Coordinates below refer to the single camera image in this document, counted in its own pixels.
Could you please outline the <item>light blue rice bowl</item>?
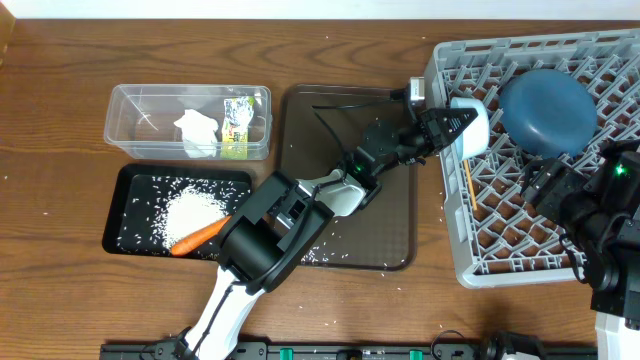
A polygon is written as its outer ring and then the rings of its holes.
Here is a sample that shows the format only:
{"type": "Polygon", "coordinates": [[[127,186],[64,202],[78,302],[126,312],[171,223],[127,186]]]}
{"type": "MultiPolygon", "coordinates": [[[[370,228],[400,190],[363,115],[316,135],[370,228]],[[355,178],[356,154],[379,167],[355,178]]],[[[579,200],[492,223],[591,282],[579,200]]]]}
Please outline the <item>light blue rice bowl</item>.
{"type": "Polygon", "coordinates": [[[452,108],[473,108],[477,112],[476,118],[454,142],[458,160],[464,161],[483,153],[490,137],[489,116],[483,103],[477,99],[455,97],[450,105],[452,108]]]}

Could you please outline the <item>wooden chopstick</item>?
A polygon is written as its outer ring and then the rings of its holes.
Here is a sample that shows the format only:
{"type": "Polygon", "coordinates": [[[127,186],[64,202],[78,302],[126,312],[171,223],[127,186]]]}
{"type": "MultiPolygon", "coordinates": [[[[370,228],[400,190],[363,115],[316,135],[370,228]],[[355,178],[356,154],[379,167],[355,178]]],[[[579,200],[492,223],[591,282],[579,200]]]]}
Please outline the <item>wooden chopstick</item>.
{"type": "Polygon", "coordinates": [[[475,189],[474,189],[474,185],[473,185],[473,179],[472,179],[472,175],[471,175],[471,168],[470,168],[470,165],[469,165],[469,161],[468,161],[468,159],[465,159],[465,160],[463,160],[462,163],[463,163],[465,174],[466,174],[466,180],[467,180],[467,185],[468,185],[468,191],[469,191],[469,196],[470,196],[470,200],[471,200],[472,210],[473,211],[477,211],[478,205],[477,205],[476,194],[475,194],[475,189]]]}

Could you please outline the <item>blue plate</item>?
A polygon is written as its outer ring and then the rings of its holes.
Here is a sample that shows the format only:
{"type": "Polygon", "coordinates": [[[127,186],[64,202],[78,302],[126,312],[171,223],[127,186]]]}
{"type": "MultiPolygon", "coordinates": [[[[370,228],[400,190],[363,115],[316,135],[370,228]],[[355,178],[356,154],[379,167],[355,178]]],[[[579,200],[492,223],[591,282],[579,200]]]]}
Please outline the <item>blue plate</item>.
{"type": "Polygon", "coordinates": [[[566,73],[528,71],[504,87],[500,122],[524,151],[542,158],[578,155],[598,129],[594,100],[566,73]]]}

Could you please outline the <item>foil and yellow snack wrapper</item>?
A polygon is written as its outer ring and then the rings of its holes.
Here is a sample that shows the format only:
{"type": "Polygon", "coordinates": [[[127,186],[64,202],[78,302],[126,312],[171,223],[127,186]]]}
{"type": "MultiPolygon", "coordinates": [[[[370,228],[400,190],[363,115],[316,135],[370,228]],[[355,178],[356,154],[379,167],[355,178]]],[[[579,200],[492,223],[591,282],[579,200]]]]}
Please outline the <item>foil and yellow snack wrapper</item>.
{"type": "Polygon", "coordinates": [[[230,160],[248,159],[249,125],[254,117],[255,98],[241,96],[224,100],[224,120],[221,128],[221,157],[230,160]]]}

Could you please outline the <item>white tissue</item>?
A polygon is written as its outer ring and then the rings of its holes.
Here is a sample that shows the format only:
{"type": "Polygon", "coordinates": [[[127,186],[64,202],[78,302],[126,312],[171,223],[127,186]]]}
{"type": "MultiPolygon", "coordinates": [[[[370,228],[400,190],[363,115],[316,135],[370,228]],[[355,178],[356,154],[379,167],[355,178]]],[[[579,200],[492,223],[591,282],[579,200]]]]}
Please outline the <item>white tissue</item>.
{"type": "Polygon", "coordinates": [[[174,122],[181,131],[184,151],[189,158],[216,157],[218,154],[218,121],[194,109],[186,109],[184,115],[174,122]]]}

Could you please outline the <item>orange carrot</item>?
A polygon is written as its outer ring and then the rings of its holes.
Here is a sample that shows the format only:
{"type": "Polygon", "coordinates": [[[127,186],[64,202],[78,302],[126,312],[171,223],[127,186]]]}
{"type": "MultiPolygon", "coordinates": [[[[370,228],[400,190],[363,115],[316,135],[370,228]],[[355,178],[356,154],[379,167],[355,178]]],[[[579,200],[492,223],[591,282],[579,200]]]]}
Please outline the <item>orange carrot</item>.
{"type": "Polygon", "coordinates": [[[215,237],[230,219],[230,216],[226,216],[188,235],[171,247],[171,254],[173,256],[185,256],[191,253],[197,247],[215,237]]]}

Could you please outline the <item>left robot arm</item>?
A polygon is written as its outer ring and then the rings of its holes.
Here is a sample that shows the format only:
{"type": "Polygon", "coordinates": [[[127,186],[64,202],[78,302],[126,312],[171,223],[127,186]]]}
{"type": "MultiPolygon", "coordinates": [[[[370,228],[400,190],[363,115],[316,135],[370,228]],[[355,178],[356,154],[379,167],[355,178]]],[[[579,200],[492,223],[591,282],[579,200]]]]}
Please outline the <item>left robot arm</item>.
{"type": "Polygon", "coordinates": [[[453,103],[410,113],[404,128],[377,120],[362,142],[344,152],[336,169],[314,180],[295,180],[276,171],[232,215],[177,242],[174,256],[211,241],[219,264],[214,291],[197,324],[176,339],[176,359],[224,359],[258,298],[277,288],[299,265],[336,217],[362,210],[381,190],[380,174],[398,165],[424,163],[466,139],[480,150],[487,131],[477,127],[488,115],[481,105],[453,103]]]}

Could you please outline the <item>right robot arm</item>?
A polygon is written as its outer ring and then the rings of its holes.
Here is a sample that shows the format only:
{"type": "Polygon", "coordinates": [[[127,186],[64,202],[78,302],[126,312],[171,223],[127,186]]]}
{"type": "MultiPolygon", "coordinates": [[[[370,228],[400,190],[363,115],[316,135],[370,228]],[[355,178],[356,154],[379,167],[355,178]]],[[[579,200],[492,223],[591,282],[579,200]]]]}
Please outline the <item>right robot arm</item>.
{"type": "Polygon", "coordinates": [[[587,177],[558,159],[530,162],[520,196],[564,229],[585,256],[568,252],[574,276],[592,289],[600,359],[639,357],[639,142],[605,143],[587,177]]]}

